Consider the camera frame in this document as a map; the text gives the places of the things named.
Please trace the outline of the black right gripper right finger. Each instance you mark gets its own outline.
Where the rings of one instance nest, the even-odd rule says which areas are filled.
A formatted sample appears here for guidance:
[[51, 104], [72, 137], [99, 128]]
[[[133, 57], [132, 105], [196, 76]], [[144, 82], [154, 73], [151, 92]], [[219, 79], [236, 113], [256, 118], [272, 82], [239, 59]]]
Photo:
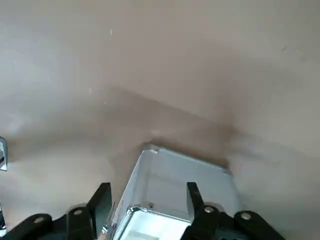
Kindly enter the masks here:
[[187, 208], [193, 221], [184, 233], [185, 240], [284, 240], [256, 212], [238, 211], [233, 217], [203, 201], [195, 182], [187, 183]]

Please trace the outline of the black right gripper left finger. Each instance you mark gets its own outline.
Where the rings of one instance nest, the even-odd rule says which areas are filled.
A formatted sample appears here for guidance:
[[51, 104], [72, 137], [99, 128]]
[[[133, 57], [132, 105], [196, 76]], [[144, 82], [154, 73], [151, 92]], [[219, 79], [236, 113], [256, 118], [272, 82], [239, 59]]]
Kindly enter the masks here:
[[53, 219], [47, 213], [31, 215], [12, 228], [6, 240], [96, 240], [107, 223], [112, 209], [109, 182], [99, 185], [88, 203], [68, 210]]

